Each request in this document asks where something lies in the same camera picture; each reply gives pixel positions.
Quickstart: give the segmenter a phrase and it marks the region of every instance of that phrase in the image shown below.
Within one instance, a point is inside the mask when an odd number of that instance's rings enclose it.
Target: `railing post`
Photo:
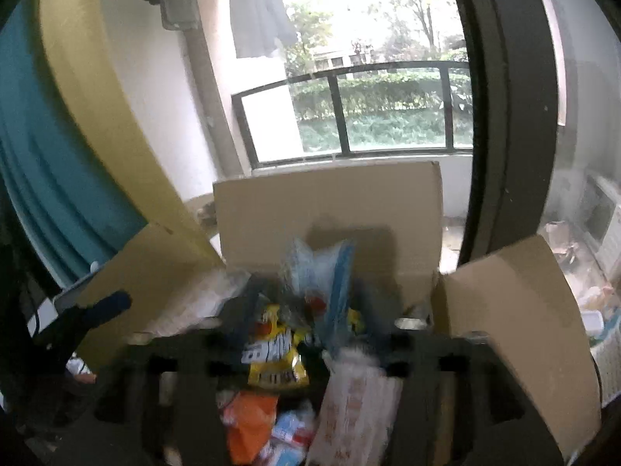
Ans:
[[[446,141],[446,150],[449,153],[454,152],[453,141],[453,95],[451,93],[451,81],[448,77],[448,66],[439,64],[440,81],[442,83],[442,101],[444,105],[444,134]]]
[[[343,111],[343,101],[341,91],[338,88],[336,75],[328,76],[330,95],[332,96],[332,106],[334,107],[334,118],[337,120],[338,139],[341,143],[341,154],[349,156],[352,151],[349,148],[349,137],[347,136],[347,123],[345,122],[345,112]]]

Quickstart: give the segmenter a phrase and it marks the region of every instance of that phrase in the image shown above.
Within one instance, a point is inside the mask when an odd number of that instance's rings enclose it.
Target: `green bush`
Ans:
[[[454,140],[456,144],[471,144],[470,76],[467,71],[452,70],[450,80]],[[437,70],[341,77],[338,86],[351,148],[445,144]],[[338,152],[340,144],[327,80],[293,84],[290,90],[305,152]]]

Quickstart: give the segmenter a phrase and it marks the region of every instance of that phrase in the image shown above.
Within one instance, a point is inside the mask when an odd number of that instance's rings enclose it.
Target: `cardboard box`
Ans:
[[[439,276],[442,185],[437,163],[338,166],[234,179],[215,184],[214,195],[229,268],[277,271],[296,237],[314,248],[352,239],[354,273],[398,291],[404,310],[433,294],[440,331],[489,334],[565,457],[597,432],[598,383],[588,339],[576,302],[541,238]],[[90,302],[125,288],[137,309],[91,332],[85,347],[108,348],[114,334],[118,348],[123,335],[143,327],[171,302],[197,295],[194,288],[212,271],[172,233],[147,227],[136,238],[95,277],[85,295]]]

